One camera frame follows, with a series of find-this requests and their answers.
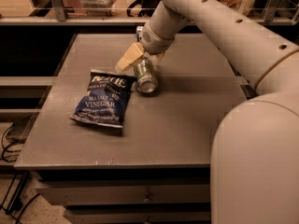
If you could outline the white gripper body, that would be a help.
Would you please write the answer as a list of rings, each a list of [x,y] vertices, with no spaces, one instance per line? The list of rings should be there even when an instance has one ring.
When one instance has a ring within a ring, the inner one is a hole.
[[[148,21],[142,28],[139,42],[144,50],[155,55],[165,52],[174,41],[175,35],[163,24]]]

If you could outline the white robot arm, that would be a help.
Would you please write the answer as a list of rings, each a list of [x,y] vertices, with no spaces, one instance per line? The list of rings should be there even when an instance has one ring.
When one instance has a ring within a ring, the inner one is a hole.
[[[212,224],[299,224],[299,46],[217,0],[161,0],[120,70],[193,22],[256,91],[214,136]]]

